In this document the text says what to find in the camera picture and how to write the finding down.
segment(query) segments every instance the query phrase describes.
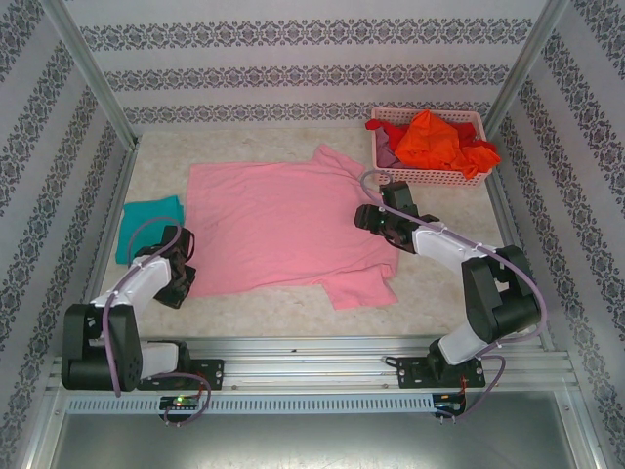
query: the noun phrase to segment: metal base plate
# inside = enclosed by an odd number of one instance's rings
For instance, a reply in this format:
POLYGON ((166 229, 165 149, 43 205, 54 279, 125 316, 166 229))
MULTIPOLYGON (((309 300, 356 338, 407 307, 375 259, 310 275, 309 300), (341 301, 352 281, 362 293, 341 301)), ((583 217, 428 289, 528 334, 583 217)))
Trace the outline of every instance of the metal base plate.
MULTIPOLYGON (((206 378, 211 390, 221 391, 224 384, 223 360, 191 360, 190 374, 206 378)), ((194 379, 142 379, 137 386, 140 391, 197 391, 199 381, 194 379)))
POLYGON ((385 363, 396 368, 399 389, 460 388, 463 376, 467 388, 486 385, 481 362, 476 359, 450 366, 441 379, 435 379, 425 357, 388 357, 385 363))

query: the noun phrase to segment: purple clothing item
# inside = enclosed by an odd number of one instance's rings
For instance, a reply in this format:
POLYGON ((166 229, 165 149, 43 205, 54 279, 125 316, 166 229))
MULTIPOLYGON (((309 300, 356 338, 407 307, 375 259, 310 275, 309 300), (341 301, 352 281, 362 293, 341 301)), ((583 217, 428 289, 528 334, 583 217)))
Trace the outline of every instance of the purple clothing item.
POLYGON ((406 166, 397 159, 389 147, 389 136, 382 127, 378 127, 375 132, 375 159, 379 168, 414 169, 406 166))

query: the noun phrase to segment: beige floor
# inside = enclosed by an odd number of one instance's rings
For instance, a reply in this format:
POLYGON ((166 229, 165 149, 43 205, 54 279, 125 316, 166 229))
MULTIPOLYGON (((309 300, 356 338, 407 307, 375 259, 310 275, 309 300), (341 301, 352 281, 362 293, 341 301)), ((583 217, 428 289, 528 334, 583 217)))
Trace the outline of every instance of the beige floor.
MULTIPOLYGON (((371 167, 369 133, 354 128, 148 132, 141 141, 126 201, 177 194, 184 203, 192 163, 304 161, 322 143, 371 167)), ((484 186, 411 189, 420 213, 437 215, 472 239, 501 245, 484 186)), ((124 272, 111 255, 104 290, 124 272)), ((367 336, 440 334, 465 317, 461 279, 436 261, 401 253, 391 286, 399 302, 384 308, 335 311, 321 286, 270 287, 187 298, 178 311, 152 301, 138 324, 144 337, 367 336)))

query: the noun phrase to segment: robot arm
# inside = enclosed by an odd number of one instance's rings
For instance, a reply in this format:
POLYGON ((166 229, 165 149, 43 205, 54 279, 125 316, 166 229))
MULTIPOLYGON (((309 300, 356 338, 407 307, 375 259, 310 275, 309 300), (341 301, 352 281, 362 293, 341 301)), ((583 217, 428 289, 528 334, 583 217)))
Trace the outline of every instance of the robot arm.
POLYGON ((187 371, 190 357, 184 343, 142 342, 137 329, 137 316, 151 298, 178 309, 195 279, 195 269, 185 265, 192 255, 189 230, 182 229, 171 248, 144 264, 150 254, 174 238, 176 231, 176 227, 165 227, 160 244, 137 253, 130 268, 141 269, 121 288, 111 288, 89 304, 69 307, 62 342, 62 383, 66 389, 112 389, 101 340, 104 305, 111 294, 115 298, 110 305, 109 335, 121 390, 132 391, 140 380, 155 374, 187 371))
MULTIPOLYGON (((436 259, 463 280, 467 321, 432 344, 428 362, 436 376, 444 374, 449 366, 472 359, 500 338, 540 321, 536 299, 522 279, 485 254, 443 233, 438 218, 420 216, 406 183, 389 183, 380 190, 386 205, 440 226, 441 230, 422 227, 376 205, 358 207, 355 225, 383 236, 398 249, 436 259), (500 291, 497 282, 508 286, 500 291)), ((527 261, 518 247, 490 249, 529 274, 527 261)))

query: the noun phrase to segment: pink t-shirt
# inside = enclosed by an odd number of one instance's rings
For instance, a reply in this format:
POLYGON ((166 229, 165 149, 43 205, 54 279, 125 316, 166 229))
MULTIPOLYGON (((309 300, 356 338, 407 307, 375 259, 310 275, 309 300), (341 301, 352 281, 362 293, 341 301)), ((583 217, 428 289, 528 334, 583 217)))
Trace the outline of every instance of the pink t-shirt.
POLYGON ((328 146, 305 163, 191 166, 185 226, 195 233, 190 296, 320 283, 338 309, 397 301, 398 251, 354 225, 363 166, 328 146))

